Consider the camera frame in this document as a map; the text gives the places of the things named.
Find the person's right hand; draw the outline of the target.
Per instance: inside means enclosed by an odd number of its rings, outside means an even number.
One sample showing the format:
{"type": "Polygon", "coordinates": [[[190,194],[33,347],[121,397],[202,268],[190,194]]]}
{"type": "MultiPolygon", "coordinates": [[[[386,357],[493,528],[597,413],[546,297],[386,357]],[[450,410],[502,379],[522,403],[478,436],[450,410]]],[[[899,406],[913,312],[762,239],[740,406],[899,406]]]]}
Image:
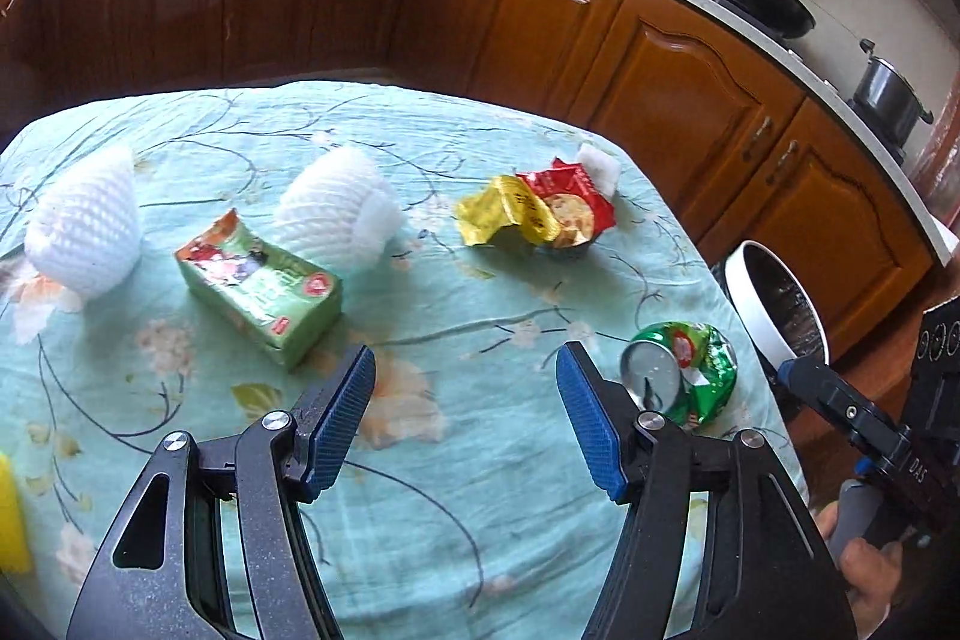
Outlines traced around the person's right hand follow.
{"type": "Polygon", "coordinates": [[[869,638],[887,619],[896,588],[900,587],[903,546],[893,541],[877,549],[866,539],[855,537],[839,556],[839,571],[848,583],[857,637],[869,638]]]}

